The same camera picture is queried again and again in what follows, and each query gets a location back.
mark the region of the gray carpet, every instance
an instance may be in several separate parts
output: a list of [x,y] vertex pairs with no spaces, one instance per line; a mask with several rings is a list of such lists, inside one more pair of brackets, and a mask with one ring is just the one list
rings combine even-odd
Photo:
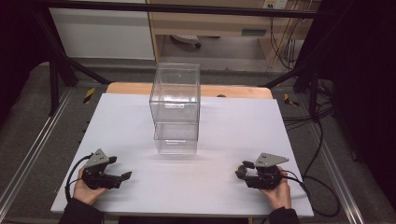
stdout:
[[[100,68],[96,71],[103,77],[117,81],[151,82],[154,78],[152,68]],[[55,126],[51,136],[38,157],[32,171],[24,182],[14,203],[11,205],[7,219],[34,218],[56,220],[58,214],[52,214],[50,207],[55,198],[54,191],[62,184],[66,171],[70,166],[78,141],[83,138],[84,130],[88,127],[93,111],[106,86],[93,84],[83,76],[80,84],[74,89],[71,98]],[[248,85],[255,86],[270,80],[272,77],[266,72],[246,71],[203,71],[202,84],[222,85]],[[294,97],[291,90],[293,79],[274,88],[273,95],[278,100],[279,108],[284,117],[304,116],[301,106],[284,104],[284,93]],[[89,87],[95,86],[88,104],[82,101]],[[0,163],[2,175],[0,178],[0,191],[4,192],[7,183],[17,171],[35,137],[43,127],[50,111],[49,74],[46,67],[38,67],[32,72],[26,84],[21,99],[13,107],[9,118],[0,130],[0,156],[4,162]],[[353,161],[345,135],[341,131],[337,119],[327,117],[322,120],[323,132],[332,154],[343,171],[344,178],[350,187],[351,193],[361,210],[366,223],[396,223],[396,215],[382,194],[364,163]],[[315,140],[309,125],[301,126],[288,131],[299,168],[303,171],[312,159],[318,142]],[[322,158],[318,157],[312,166],[309,175],[312,175],[328,186],[332,186],[328,172],[323,165]],[[313,193],[312,205],[319,211],[331,213],[335,211],[335,200],[322,186],[311,180],[306,180],[306,185]],[[313,218],[302,219],[304,223],[348,223],[343,208],[336,217],[323,217],[315,214]]]

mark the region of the white tabletop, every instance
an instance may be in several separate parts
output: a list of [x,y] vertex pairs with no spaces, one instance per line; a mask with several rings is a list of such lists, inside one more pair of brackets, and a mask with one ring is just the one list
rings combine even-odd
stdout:
[[[101,148],[118,157],[106,174],[133,173],[95,207],[118,216],[262,217],[272,209],[264,195],[236,177],[242,161],[255,161],[262,152],[287,157],[281,166],[301,179],[276,100],[202,97],[195,155],[160,155],[153,135],[148,95],[102,95],[69,172]],[[304,191],[289,183],[298,216],[312,217]],[[63,212],[66,204],[61,190],[51,211]]]

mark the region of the hand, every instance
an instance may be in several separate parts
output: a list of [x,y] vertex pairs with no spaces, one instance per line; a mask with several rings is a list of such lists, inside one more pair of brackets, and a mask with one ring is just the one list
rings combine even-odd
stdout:
[[90,189],[81,179],[84,168],[78,171],[78,181],[75,185],[73,197],[88,205],[93,205],[107,189]]
[[[278,166],[280,174],[283,176],[288,176],[282,167]],[[270,201],[271,207],[276,210],[281,207],[286,209],[291,208],[291,198],[290,198],[290,186],[288,184],[288,179],[282,178],[279,185],[272,190],[260,189],[260,192],[267,196]]]

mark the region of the stacked plastic bin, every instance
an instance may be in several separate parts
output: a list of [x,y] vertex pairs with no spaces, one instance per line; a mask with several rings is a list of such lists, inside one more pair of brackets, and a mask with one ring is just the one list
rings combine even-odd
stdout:
[[194,154],[201,106],[200,65],[159,63],[149,99],[160,154]]

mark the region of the wall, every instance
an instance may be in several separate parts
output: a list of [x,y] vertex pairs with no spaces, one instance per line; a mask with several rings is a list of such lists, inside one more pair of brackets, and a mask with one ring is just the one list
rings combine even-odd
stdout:
[[50,11],[70,57],[154,60],[147,12],[62,8]]

